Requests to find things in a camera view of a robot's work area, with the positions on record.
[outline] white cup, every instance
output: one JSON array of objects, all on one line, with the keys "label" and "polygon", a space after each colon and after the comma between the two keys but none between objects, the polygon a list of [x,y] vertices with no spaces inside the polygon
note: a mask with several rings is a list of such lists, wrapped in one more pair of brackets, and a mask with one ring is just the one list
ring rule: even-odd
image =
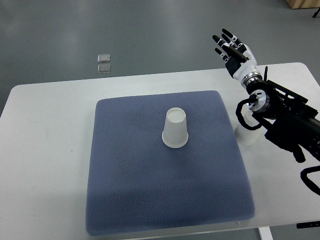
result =
[{"label": "white cup", "polygon": [[170,108],[165,117],[162,141],[170,148],[181,148],[188,141],[186,113],[179,107]]},{"label": "white cup", "polygon": [[[258,121],[255,120],[254,117],[252,116],[252,111],[247,111],[243,118],[245,122],[251,127],[258,124]],[[240,123],[238,124],[238,126],[236,126],[234,130],[234,135],[236,140],[239,143],[245,144],[245,145],[254,144],[258,140],[259,133],[260,133],[260,128],[257,130],[251,131],[243,127]]]}]

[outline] concrete floor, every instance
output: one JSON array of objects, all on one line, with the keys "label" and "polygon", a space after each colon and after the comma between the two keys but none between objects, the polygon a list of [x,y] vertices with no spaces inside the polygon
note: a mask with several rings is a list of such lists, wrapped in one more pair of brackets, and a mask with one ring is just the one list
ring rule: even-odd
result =
[{"label": "concrete floor", "polygon": [[[16,85],[224,68],[212,40],[222,28],[259,65],[301,62],[320,83],[316,10],[285,0],[0,0],[0,113]],[[111,54],[110,73],[97,73],[98,54]],[[320,228],[271,231],[274,240],[320,238]],[[171,239],[260,237],[249,229]]]}]

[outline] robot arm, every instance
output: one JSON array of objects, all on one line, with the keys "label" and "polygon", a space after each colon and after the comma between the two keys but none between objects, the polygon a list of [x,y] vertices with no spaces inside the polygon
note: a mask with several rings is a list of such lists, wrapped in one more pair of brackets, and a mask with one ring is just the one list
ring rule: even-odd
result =
[{"label": "robot arm", "polygon": [[[252,131],[265,127],[265,138],[281,149],[292,152],[298,163],[306,160],[300,146],[320,161],[320,121],[315,119],[318,111],[306,105],[306,98],[267,80],[268,67],[262,77],[249,47],[226,29],[222,29],[222,32],[223,39],[216,35],[212,38],[226,54],[218,48],[215,51],[225,62],[229,74],[249,94],[249,98],[241,101],[236,109],[240,124]],[[248,104],[252,116],[259,122],[257,126],[246,124],[241,114],[244,104]],[[309,189],[320,195],[320,188],[307,177],[307,174],[317,171],[320,171],[320,166],[306,168],[300,176]]]}]

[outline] plastic cup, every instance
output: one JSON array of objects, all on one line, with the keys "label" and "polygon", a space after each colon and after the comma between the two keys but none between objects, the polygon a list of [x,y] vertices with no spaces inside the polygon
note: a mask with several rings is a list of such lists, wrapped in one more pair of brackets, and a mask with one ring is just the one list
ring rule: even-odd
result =
[{"label": "plastic cup", "polygon": [[[252,117],[252,111],[247,111],[243,118],[245,122],[251,127],[258,124],[258,121]],[[258,140],[259,133],[260,133],[260,128],[257,130],[251,131],[243,127],[240,123],[238,124],[238,126],[236,126],[234,130],[236,140],[239,143],[245,144],[245,145],[254,144]]]},{"label": "plastic cup", "polygon": [[179,107],[170,108],[165,117],[162,141],[170,148],[181,148],[188,141],[186,113]]}]

